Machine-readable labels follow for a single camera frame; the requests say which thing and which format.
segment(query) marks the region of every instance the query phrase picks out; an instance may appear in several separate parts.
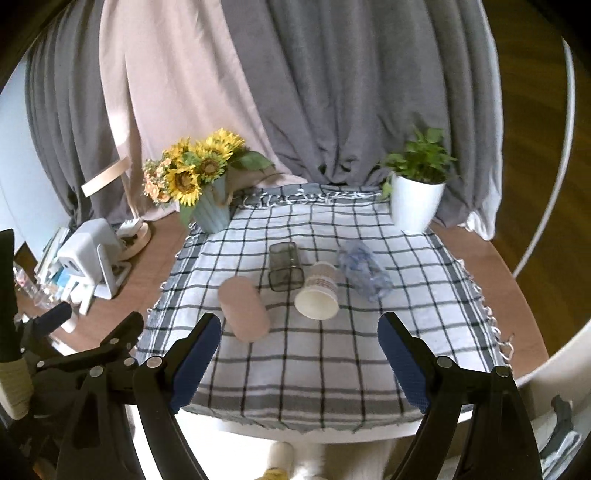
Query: glass cup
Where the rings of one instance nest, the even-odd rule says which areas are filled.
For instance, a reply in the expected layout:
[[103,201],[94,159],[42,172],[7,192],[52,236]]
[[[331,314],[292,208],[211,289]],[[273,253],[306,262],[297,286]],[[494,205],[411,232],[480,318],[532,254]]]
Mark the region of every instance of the glass cup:
[[271,266],[269,285],[273,291],[296,290],[304,285],[304,271],[294,242],[282,242],[269,247]]

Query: potted plant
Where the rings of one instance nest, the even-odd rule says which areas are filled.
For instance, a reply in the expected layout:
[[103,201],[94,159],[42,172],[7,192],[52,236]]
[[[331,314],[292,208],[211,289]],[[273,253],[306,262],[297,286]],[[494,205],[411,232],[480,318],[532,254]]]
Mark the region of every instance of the potted plant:
[[382,163],[392,173],[382,186],[390,197],[392,222],[405,233],[423,233],[433,220],[455,158],[441,146],[443,131],[415,128],[415,141],[404,153],[391,153]]

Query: pink curtain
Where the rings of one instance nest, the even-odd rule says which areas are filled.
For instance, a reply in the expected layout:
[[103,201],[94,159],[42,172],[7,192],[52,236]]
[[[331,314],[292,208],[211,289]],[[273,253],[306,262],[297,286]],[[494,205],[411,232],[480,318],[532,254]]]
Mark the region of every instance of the pink curtain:
[[[133,163],[140,211],[141,165],[181,137],[226,128],[273,163],[264,172],[231,171],[228,189],[306,183],[277,159],[256,109],[219,0],[105,0],[100,76],[121,157]],[[154,212],[147,218],[162,216]]]

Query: white paper cup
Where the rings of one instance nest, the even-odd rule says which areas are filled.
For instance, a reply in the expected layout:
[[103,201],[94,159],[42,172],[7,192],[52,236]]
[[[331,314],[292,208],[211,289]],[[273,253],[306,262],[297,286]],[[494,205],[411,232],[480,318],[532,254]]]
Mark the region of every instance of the white paper cup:
[[306,283],[295,298],[298,312],[313,320],[328,320],[339,312],[336,268],[328,262],[312,265]]

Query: plaid tablecloth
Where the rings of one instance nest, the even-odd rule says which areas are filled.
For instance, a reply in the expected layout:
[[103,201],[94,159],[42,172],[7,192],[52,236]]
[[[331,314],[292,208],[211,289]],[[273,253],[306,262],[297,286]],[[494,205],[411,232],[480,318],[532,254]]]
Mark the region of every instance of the plaid tablecloth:
[[[239,202],[227,230],[207,236],[195,229],[148,316],[138,359],[166,353],[205,312],[222,319],[217,288],[239,274],[259,287],[271,331],[245,344],[223,322],[220,347],[187,407],[195,413],[301,432],[419,419],[378,344],[377,321],[388,311],[436,355],[461,367],[503,365],[482,296],[462,264],[431,231],[401,233],[387,202],[376,198],[374,189],[318,185],[258,191]],[[295,291],[270,289],[270,245],[297,243],[306,269],[318,260],[336,265],[339,245],[359,238],[395,284],[380,303],[365,300],[341,278],[339,314],[317,322],[296,311]]]

